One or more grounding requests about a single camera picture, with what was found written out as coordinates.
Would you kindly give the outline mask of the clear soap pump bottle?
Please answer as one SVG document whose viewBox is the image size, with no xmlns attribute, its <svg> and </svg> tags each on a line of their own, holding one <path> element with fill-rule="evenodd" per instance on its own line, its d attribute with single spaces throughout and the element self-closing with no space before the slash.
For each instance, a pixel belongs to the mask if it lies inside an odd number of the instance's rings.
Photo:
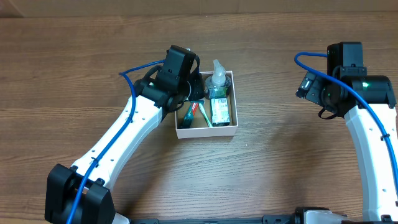
<svg viewBox="0 0 398 224">
<path fill-rule="evenodd" d="M 208 99 L 227 98 L 231 86 L 231 78 L 226 75 L 226 70 L 219 60 L 213 61 L 213 74 L 205 80 L 205 91 Z"/>
</svg>

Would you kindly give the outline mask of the green white soap packet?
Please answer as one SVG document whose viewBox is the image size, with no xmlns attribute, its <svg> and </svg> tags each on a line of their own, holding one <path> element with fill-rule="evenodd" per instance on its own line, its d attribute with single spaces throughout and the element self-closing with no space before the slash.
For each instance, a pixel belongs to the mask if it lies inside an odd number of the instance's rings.
<svg viewBox="0 0 398 224">
<path fill-rule="evenodd" d="M 213 98 L 211 102 L 211 122 L 213 126 L 228 126 L 230 124 L 227 98 Z"/>
</svg>

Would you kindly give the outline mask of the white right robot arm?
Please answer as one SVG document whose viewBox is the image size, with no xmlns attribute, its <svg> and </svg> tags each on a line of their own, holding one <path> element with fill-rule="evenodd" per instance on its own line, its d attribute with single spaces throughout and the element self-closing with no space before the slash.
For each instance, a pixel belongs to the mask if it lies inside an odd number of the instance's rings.
<svg viewBox="0 0 398 224">
<path fill-rule="evenodd" d="M 320 106 L 318 116 L 343 118 L 354 142 L 363 188 L 363 223 L 397 223 L 397 100 L 390 79 L 368 75 L 360 42 L 331 44 L 327 72 L 306 70 L 297 97 Z"/>
</svg>

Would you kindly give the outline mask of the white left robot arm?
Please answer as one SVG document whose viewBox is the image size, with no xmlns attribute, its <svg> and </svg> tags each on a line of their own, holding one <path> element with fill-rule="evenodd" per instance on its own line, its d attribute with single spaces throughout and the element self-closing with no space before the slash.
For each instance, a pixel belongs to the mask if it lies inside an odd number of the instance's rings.
<svg viewBox="0 0 398 224">
<path fill-rule="evenodd" d="M 56 164 L 47 177 L 45 220 L 50 223 L 130 223 L 119 214 L 111 191 L 140 143 L 194 93 L 199 57 L 171 45 L 165 59 L 146 64 L 149 71 L 132 82 L 120 75 L 131 96 L 123 112 L 101 139 L 70 167 Z"/>
</svg>

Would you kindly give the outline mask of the green white toothbrush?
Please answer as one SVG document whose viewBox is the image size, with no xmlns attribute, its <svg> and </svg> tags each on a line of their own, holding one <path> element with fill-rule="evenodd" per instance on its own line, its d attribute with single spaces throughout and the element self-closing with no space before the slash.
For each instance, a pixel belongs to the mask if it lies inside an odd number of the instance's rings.
<svg viewBox="0 0 398 224">
<path fill-rule="evenodd" d="M 212 125 L 211 121 L 209 120 L 209 118 L 207 116 L 207 113 L 206 113 L 206 110 L 205 110 L 205 107 L 204 107 L 203 103 L 199 104 L 199 108 L 200 108 L 200 111 L 201 111 L 201 113 L 202 113 L 202 115 L 203 115 L 208 127 L 212 128 L 213 125 Z"/>
</svg>

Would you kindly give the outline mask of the blue disposable razor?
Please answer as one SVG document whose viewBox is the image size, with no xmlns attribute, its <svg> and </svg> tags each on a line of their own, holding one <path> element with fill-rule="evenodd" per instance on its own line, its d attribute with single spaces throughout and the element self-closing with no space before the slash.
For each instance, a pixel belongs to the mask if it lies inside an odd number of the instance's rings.
<svg viewBox="0 0 398 224">
<path fill-rule="evenodd" d="M 192 101 L 188 101 L 189 103 L 201 103 L 201 104 L 205 104 L 204 100 L 192 100 Z"/>
</svg>

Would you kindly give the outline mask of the red green toothpaste tube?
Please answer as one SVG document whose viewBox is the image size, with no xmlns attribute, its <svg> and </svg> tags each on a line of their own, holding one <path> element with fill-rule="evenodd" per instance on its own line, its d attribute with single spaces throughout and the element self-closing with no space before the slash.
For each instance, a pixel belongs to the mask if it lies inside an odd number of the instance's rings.
<svg viewBox="0 0 398 224">
<path fill-rule="evenodd" d="M 195 113 L 198 108 L 198 105 L 199 105 L 199 103 L 197 103 L 197 102 L 191 103 L 182 122 L 180 123 L 180 126 L 179 126 L 180 129 L 188 129 L 191 127 L 192 122 L 194 120 Z"/>
</svg>

